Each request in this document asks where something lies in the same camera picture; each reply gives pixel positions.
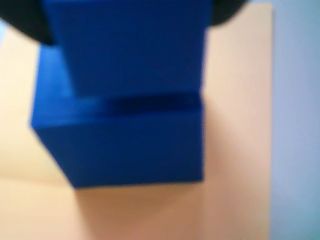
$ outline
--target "block side face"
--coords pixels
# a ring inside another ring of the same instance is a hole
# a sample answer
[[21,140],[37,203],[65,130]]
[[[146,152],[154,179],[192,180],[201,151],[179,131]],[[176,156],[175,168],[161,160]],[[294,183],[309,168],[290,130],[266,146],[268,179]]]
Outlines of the block side face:
[[203,178],[200,112],[35,131],[76,188]]
[[80,96],[197,92],[208,0],[56,1],[52,29]]
[[65,68],[59,51],[41,49],[32,127],[74,187],[202,179],[198,94],[194,103],[77,98]]

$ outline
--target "foam block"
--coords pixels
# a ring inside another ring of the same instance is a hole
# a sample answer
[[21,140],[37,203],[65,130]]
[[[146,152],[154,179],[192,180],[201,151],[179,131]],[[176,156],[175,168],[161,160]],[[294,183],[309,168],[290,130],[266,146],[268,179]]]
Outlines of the foam block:
[[31,125],[75,188],[203,179],[198,93],[77,98],[59,48],[42,46]]
[[42,0],[80,97],[197,92],[212,0]]

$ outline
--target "block top face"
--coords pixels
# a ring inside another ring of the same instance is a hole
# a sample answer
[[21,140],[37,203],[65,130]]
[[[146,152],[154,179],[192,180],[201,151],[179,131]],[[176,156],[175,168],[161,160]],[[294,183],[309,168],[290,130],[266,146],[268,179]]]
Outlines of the block top face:
[[34,97],[32,126],[113,121],[157,114],[198,111],[199,94],[165,94],[131,98],[78,98],[58,47],[42,46]]

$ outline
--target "blue cube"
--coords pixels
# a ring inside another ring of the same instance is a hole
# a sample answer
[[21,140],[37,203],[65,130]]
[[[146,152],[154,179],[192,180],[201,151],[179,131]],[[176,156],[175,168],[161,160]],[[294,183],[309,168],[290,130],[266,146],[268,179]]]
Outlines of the blue cube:
[[212,0],[42,0],[75,94],[198,92]]
[[31,125],[75,188],[203,179],[195,93],[76,97],[59,48],[42,46]]

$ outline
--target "blue box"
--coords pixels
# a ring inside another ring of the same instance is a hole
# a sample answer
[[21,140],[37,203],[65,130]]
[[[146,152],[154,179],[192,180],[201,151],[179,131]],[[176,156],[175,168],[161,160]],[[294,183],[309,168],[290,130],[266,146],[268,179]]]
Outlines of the blue box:
[[195,93],[77,98],[58,48],[42,46],[31,125],[75,188],[203,179]]
[[80,97],[198,92],[212,0],[42,0]]

